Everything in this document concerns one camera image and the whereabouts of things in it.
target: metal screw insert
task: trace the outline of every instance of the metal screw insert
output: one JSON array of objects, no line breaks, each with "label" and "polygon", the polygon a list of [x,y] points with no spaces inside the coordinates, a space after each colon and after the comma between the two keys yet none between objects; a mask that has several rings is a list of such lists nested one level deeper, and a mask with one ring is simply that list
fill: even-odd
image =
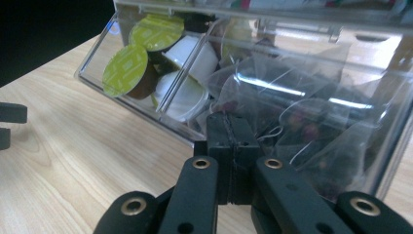
[{"label": "metal screw insert", "polygon": [[197,169],[205,169],[208,168],[210,162],[207,159],[197,159],[192,163],[192,166]]},{"label": "metal screw insert", "polygon": [[352,205],[354,209],[356,209],[356,211],[363,213],[365,215],[369,215],[369,216],[380,215],[380,209],[374,203],[366,199],[355,197],[350,200],[350,204]]},{"label": "metal screw insert", "polygon": [[124,215],[138,215],[146,208],[146,201],[141,197],[129,198],[122,204],[121,211]]},{"label": "metal screw insert", "polygon": [[280,169],[282,168],[282,161],[277,159],[267,159],[265,161],[265,166],[272,168],[272,169]]}]

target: wooden table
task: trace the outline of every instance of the wooden table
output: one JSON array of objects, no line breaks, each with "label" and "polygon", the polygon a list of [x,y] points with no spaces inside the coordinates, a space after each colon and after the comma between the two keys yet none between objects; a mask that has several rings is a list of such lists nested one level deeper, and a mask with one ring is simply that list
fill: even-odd
[{"label": "wooden table", "polygon": [[[91,233],[120,195],[176,183],[192,148],[74,77],[95,39],[0,89],[28,107],[0,151],[1,233]],[[413,142],[386,203],[413,223]],[[218,233],[255,233],[249,207],[219,208]]]}]

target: green capsule lid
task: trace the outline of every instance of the green capsule lid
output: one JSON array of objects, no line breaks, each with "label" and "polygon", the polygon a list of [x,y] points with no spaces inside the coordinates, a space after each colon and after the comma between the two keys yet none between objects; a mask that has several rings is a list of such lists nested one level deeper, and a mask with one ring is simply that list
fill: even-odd
[{"label": "green capsule lid", "polygon": [[142,45],[148,52],[161,51],[179,40],[183,29],[183,19],[148,15],[131,30],[130,44]]},{"label": "green capsule lid", "polygon": [[142,46],[128,45],[120,50],[103,71],[103,91],[113,97],[130,92],[139,83],[148,64],[148,54]]}]

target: clear plastic container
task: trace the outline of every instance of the clear plastic container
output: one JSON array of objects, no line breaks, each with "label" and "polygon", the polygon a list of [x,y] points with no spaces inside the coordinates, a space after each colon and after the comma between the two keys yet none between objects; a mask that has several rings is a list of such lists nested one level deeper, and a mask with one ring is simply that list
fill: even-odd
[{"label": "clear plastic container", "polygon": [[[397,24],[390,33],[370,21],[337,27],[298,18],[295,9],[274,18],[207,2],[155,2],[115,1],[117,15],[78,71],[82,81],[104,94],[105,66],[137,23],[181,18],[181,37],[158,57],[172,70],[156,67],[153,95],[113,100],[189,143],[205,139],[208,114],[242,116],[265,153],[288,160],[323,197],[358,190],[384,198],[412,129],[410,27],[388,19]],[[319,17],[331,13],[320,10]],[[196,42],[178,46],[188,38]]]}]

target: dark background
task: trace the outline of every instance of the dark background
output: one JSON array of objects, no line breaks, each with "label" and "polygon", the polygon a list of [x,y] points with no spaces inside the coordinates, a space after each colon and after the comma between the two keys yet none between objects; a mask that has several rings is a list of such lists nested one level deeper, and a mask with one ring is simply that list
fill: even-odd
[{"label": "dark background", "polygon": [[96,36],[114,12],[113,0],[0,3],[0,87]]}]

